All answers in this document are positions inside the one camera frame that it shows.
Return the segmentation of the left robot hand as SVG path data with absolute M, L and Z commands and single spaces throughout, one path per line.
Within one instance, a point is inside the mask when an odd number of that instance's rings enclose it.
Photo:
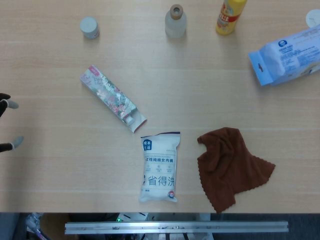
M 6 109 L 18 109 L 19 104 L 11 100 L 11 96 L 6 93 L 0 93 L 0 117 Z M 24 141 L 23 136 L 16 137 L 12 142 L 0 143 L 0 153 L 12 151 L 18 148 Z

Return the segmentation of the floral toothpaste box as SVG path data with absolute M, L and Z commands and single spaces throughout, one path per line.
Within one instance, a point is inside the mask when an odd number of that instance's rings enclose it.
M 95 65 L 88 67 L 81 75 L 80 81 L 133 133 L 147 121 L 138 107 Z M 135 119 L 131 125 L 125 122 L 128 115 Z

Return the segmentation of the small white jar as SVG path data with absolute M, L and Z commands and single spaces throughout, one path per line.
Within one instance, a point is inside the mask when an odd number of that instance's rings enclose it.
M 94 17 L 86 16 L 80 22 L 80 30 L 87 39 L 95 39 L 99 36 L 98 22 Z

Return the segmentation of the white underwear pack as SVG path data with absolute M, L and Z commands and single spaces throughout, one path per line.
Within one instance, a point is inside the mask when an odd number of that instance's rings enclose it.
M 177 148 L 181 133 L 162 132 L 140 139 L 144 171 L 139 201 L 176 202 Z

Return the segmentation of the frosted glass bottle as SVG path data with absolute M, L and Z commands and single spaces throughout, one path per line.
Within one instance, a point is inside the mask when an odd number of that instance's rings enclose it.
M 173 4 L 165 15 L 165 33 L 169 38 L 182 38 L 187 28 L 187 16 L 180 4 Z

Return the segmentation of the brown cloth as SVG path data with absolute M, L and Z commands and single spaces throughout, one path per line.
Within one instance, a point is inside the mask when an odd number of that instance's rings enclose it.
M 197 158 L 200 183 L 218 214 L 236 203 L 236 194 L 266 184 L 276 167 L 251 154 L 237 128 L 207 132 L 197 142 L 206 147 Z

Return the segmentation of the yellow spray bottle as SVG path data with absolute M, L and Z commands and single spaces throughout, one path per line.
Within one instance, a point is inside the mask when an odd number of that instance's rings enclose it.
M 229 35 L 235 28 L 247 0 L 224 0 L 217 18 L 215 30 L 220 35 Z

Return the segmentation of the blue white wipes pack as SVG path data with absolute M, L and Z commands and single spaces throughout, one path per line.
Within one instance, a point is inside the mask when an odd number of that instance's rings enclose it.
M 261 86 L 282 84 L 320 71 L 320 24 L 269 42 L 248 57 Z

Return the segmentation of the aluminium rail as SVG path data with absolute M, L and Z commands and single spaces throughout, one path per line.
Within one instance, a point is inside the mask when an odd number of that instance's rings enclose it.
M 287 233 L 287 221 L 116 221 L 70 222 L 66 235 L 170 233 Z

